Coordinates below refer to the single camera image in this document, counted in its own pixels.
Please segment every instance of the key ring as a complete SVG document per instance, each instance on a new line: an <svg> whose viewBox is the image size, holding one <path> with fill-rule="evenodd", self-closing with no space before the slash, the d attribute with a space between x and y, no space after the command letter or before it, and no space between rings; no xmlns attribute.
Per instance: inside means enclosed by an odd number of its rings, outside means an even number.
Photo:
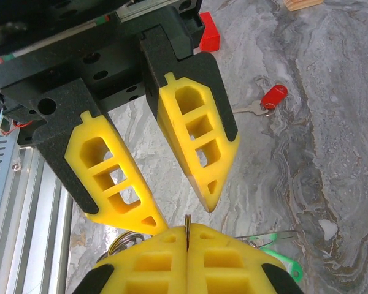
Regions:
<svg viewBox="0 0 368 294"><path fill-rule="evenodd" d="M275 113L275 105L273 103L267 103L265 106L260 105L262 109L268 109L269 112L266 113L266 116L272 116Z"/></svg>

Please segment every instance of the gray marble countertop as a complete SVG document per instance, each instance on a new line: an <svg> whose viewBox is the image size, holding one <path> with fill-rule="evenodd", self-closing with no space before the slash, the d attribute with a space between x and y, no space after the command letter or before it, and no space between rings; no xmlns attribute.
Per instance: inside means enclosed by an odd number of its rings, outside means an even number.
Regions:
<svg viewBox="0 0 368 294"><path fill-rule="evenodd" d="M368 293L368 0L297 12L282 0L204 0L202 9L221 33L215 57L232 107L276 83L289 96L269 118L236 115L242 141L212 214L145 99L111 112L169 225L190 213L231 236L298 230L277 251L303 266L305 293ZM120 232L74 208L68 293Z"/></svg>

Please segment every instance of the red key cap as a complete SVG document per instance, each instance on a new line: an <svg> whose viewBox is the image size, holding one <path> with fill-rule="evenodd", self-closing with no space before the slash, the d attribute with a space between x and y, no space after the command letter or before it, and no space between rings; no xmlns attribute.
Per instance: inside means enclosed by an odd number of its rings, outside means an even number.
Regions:
<svg viewBox="0 0 368 294"><path fill-rule="evenodd" d="M283 85L275 85L262 98L261 104L266 109L274 109L286 96L288 89Z"/></svg>

